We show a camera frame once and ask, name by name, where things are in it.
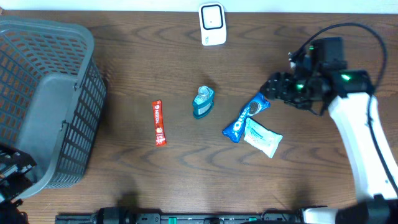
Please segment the green wet wipes pack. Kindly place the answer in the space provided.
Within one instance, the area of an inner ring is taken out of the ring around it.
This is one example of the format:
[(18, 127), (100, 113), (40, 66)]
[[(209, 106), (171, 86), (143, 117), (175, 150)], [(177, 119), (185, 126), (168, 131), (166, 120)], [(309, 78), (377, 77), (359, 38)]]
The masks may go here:
[(283, 135), (266, 129), (255, 120), (251, 118), (246, 119), (244, 140), (258, 150), (262, 151), (269, 158), (274, 157), (282, 138)]

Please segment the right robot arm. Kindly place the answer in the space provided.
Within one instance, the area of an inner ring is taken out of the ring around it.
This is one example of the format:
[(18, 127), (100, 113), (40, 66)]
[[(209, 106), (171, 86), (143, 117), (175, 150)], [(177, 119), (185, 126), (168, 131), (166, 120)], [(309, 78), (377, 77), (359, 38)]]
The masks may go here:
[(397, 223), (397, 163), (385, 137), (374, 87), (365, 70), (349, 70), (343, 39), (317, 39), (290, 55), (294, 72), (275, 73), (260, 92), (310, 111), (322, 103), (340, 132), (354, 178), (357, 204), (347, 208), (308, 207), (303, 223)]

